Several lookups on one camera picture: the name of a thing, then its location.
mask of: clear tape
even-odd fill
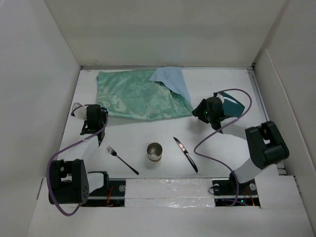
[[[174,208],[206,208],[215,207],[213,197],[208,198],[154,198],[125,199],[125,207],[174,207]]]
[[[125,198],[209,198],[210,178],[127,179]]]

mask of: white table surface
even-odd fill
[[[240,69],[183,69],[186,84],[193,106],[213,91],[225,88],[241,88],[252,96],[253,107],[245,120],[261,122],[261,117],[247,71]],[[95,103],[96,80],[98,71],[81,71],[73,102]],[[232,93],[245,106],[247,98]],[[82,121],[68,118],[62,147],[75,142],[79,137]],[[229,171],[212,161],[193,155],[198,141],[212,131],[194,117],[157,122],[139,122],[124,119],[110,119],[106,129],[106,138],[102,146],[92,155],[87,167],[92,170],[106,170],[111,178],[163,178],[163,177],[227,177]],[[199,174],[181,153],[172,137],[176,136],[184,143],[195,160]],[[148,162],[146,146],[149,142],[160,142],[164,148],[162,160]],[[113,146],[122,157],[126,157],[140,172],[133,175],[115,157],[105,152],[107,145]],[[213,154],[236,168],[248,155],[246,142],[233,136],[219,134],[201,149]],[[46,180],[39,192],[28,237],[85,237],[85,236],[313,236],[304,206],[291,176],[279,176],[275,165],[268,167],[256,177],[261,208],[214,207],[214,198],[207,193],[209,179],[191,180],[196,188],[189,188],[181,179],[179,188],[164,185],[168,180],[129,179],[126,182],[126,203],[129,207],[82,207],[73,217],[65,217],[48,201]],[[193,201],[203,198],[205,202],[196,207],[186,207],[183,199]],[[177,199],[178,208],[170,207],[168,202]],[[74,205],[63,205],[67,212]]]
[[[98,73],[99,70],[80,72],[73,103],[96,103]],[[196,108],[203,98],[212,96],[215,91],[240,88],[247,91],[253,100],[252,108],[243,120],[258,124],[262,122],[247,69],[183,68],[183,75],[193,108]],[[229,94],[246,107],[249,105],[248,97],[243,93],[230,92]],[[82,125],[82,120],[69,115],[61,148],[79,139]],[[154,122],[109,118],[105,139],[86,163],[86,169],[88,171],[105,170],[110,178],[228,177],[230,172],[223,165],[193,153],[195,145],[212,131],[210,124],[205,124],[194,116]],[[198,174],[194,172],[173,137],[178,138],[189,151],[198,167]],[[151,142],[162,145],[162,159],[159,162],[152,162],[147,158],[146,149]],[[135,175],[118,158],[108,154],[107,146],[116,150],[118,155],[140,174]],[[226,162],[232,169],[238,168],[249,157],[245,140],[225,134],[215,135],[206,141],[199,151]],[[67,152],[61,154],[59,159],[67,154]]]

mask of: metal can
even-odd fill
[[[162,146],[157,142],[151,143],[147,147],[147,155],[148,155],[148,158],[153,162],[157,162],[161,160]]]

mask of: light blue cloth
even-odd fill
[[[149,80],[162,82],[169,90],[182,95],[191,104],[181,67],[158,68]]]

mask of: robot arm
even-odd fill
[[[100,105],[86,107],[75,104],[72,116],[83,119],[80,140],[87,139],[104,128],[107,123],[107,110]],[[109,186],[106,172],[90,172],[85,169],[85,162],[94,150],[100,146],[105,136],[104,129],[96,136],[74,145],[69,155],[62,160],[54,160],[50,166],[50,183],[54,196],[59,204],[86,203],[89,193],[95,189]]]
[[[223,102],[217,97],[217,93],[213,97],[203,99],[192,114],[199,120],[210,123],[214,130],[236,119],[225,114]],[[224,127],[221,132],[247,140],[250,158],[234,171],[240,184],[251,181],[269,165],[279,163],[289,156],[289,150],[272,121],[254,126],[237,120],[232,125]]]

